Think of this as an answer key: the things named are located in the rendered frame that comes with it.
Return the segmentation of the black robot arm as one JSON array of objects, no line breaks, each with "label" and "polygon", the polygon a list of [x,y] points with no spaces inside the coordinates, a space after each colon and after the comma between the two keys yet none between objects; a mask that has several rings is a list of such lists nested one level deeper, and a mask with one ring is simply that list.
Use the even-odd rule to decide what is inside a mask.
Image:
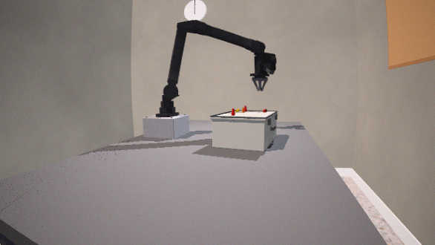
[{"label": "black robot arm", "polygon": [[[175,97],[178,97],[178,83],[180,66],[183,57],[183,49],[186,40],[187,33],[196,33],[204,36],[210,36],[234,45],[240,46],[247,50],[250,50],[255,55],[256,73],[260,74],[274,74],[277,62],[275,54],[264,53],[266,48],[263,42],[258,40],[248,39],[243,36],[239,36],[235,33],[231,33],[220,28],[212,27],[205,22],[198,20],[189,20],[185,22],[177,23],[177,32],[174,40],[174,47],[171,56],[171,64],[169,68],[169,76],[167,86],[163,89],[160,114],[156,114],[156,117],[174,117],[178,116],[179,112],[175,113],[174,101],[171,101]],[[275,63],[275,64],[273,64]]]}]

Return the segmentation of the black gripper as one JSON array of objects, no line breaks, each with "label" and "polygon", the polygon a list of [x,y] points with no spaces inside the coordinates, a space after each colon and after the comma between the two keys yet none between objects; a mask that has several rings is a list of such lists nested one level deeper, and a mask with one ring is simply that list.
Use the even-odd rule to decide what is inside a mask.
[{"label": "black gripper", "polygon": [[[254,77],[252,77],[252,81],[254,82],[255,87],[257,88],[257,91],[260,91],[260,89],[261,89],[261,91],[263,91],[264,86],[265,86],[265,84],[266,84],[266,82],[268,80],[268,77],[266,77],[266,76],[269,76],[269,74],[267,74],[267,73],[256,73],[256,70],[255,70],[255,73],[251,73],[250,76],[254,76]],[[257,86],[256,81],[258,81],[258,86]],[[261,82],[262,81],[264,81],[264,83],[263,83],[263,86],[261,87]]]}]

